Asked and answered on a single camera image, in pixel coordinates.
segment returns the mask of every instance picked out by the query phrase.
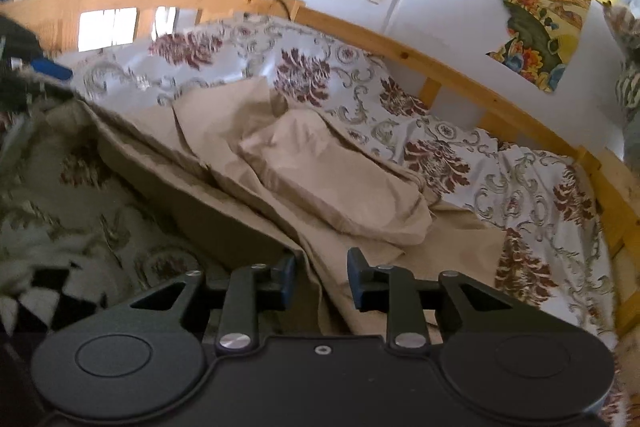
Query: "silver screw head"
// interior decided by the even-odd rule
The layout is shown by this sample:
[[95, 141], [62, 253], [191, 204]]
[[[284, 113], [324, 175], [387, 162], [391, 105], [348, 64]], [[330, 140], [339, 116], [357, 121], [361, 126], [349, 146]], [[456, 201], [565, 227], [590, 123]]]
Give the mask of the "silver screw head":
[[244, 349], [251, 344], [251, 337], [244, 333], [227, 333], [220, 339], [220, 346], [225, 349]]
[[332, 351], [329, 346], [318, 346], [315, 349], [316, 355], [330, 355]]
[[420, 333], [400, 333], [394, 342], [405, 349], [418, 349], [426, 345], [427, 339]]

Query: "black plastic mount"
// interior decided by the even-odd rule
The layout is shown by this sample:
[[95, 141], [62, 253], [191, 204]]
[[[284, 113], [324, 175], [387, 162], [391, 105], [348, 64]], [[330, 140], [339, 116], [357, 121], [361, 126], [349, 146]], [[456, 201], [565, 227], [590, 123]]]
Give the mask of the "black plastic mount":
[[[210, 286], [189, 272], [50, 336], [31, 369], [40, 394], [60, 411], [47, 426], [195, 427], [214, 417], [220, 425], [256, 425], [260, 408], [271, 411], [269, 425], [325, 425], [322, 413], [308, 417], [316, 396], [347, 411], [340, 425], [387, 396], [395, 398], [385, 411], [416, 421], [433, 412], [456, 425], [603, 425], [595, 414], [614, 378], [607, 347], [458, 272], [415, 280], [401, 267], [371, 267], [351, 249], [354, 303], [387, 314], [386, 342], [261, 339], [258, 313], [287, 308], [294, 268], [287, 256]], [[200, 341], [211, 309], [222, 316], [218, 357], [208, 365]], [[431, 345], [425, 309], [435, 310], [444, 344]], [[388, 425], [385, 418], [372, 414], [368, 425]]]

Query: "beige sheet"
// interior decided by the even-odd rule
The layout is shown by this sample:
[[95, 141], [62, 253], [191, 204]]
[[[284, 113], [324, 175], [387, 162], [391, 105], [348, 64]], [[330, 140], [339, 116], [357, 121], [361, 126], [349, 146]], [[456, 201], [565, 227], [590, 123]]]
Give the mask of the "beige sheet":
[[438, 203], [415, 172], [368, 155], [331, 117], [275, 94], [262, 78], [126, 117], [88, 110], [108, 165], [220, 262], [234, 268], [298, 252], [306, 269], [288, 315], [294, 329], [336, 332], [321, 283], [351, 331], [385, 332], [384, 315], [354, 309], [351, 247], [417, 278], [452, 269], [494, 283], [502, 231]]

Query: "wooden bed frame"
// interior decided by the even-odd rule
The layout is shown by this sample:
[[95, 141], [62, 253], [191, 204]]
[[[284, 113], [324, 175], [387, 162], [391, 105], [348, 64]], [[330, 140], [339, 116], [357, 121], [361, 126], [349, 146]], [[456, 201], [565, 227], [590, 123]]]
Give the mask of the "wooden bed frame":
[[[610, 152], [592, 155], [565, 142], [539, 121], [501, 95], [412, 48], [360, 26], [311, 10], [300, 0], [19, 0], [0, 4], [0, 12], [34, 31], [52, 53], [78, 48], [80, 15], [96, 10], [136, 8], [134, 38], [148, 37], [160, 6], [196, 10], [196, 23], [231, 16], [234, 12], [274, 15], [310, 26], [340, 40], [418, 71], [424, 76], [420, 99], [433, 105], [441, 87], [484, 108], [478, 127], [509, 142], [524, 135], [550, 152], [573, 157], [591, 178], [602, 226], [618, 273], [623, 298], [616, 314], [616, 330], [635, 348], [622, 356], [623, 372], [640, 409], [640, 182]], [[633, 422], [640, 425], [640, 412]]]

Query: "patterned blanket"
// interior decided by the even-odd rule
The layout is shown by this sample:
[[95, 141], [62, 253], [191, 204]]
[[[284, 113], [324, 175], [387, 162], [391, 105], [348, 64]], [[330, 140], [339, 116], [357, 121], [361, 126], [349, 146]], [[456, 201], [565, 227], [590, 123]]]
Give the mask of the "patterned blanket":
[[[505, 229], [497, 288], [616, 346], [609, 255], [583, 172], [570, 158], [431, 116], [380, 58], [306, 26], [244, 15], [59, 60], [80, 96], [122, 113], [265, 76], [338, 118], [369, 152], [422, 174], [447, 202]], [[625, 412], [616, 383], [602, 416], [622, 427]]]

